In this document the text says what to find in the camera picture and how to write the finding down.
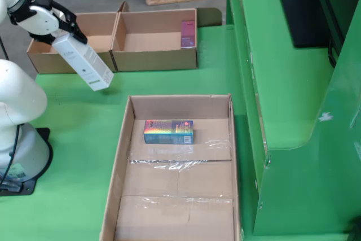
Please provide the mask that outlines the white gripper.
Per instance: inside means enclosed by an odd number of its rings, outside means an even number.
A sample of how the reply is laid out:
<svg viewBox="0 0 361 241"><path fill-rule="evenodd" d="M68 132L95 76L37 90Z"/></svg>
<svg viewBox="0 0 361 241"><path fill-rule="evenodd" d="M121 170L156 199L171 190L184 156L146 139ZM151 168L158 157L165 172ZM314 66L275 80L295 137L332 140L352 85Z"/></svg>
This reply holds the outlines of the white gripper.
<svg viewBox="0 0 361 241"><path fill-rule="evenodd" d="M30 6L30 11L35 12L35 14L23 20L21 27L28 31L29 35L37 42L52 45L55 41L52 33L61 29L86 45L87 37L82 33L77 24L77 16L54 0L50 1L50 7L51 11L40 6ZM61 19L55 11L62 12L64 19Z"/></svg>

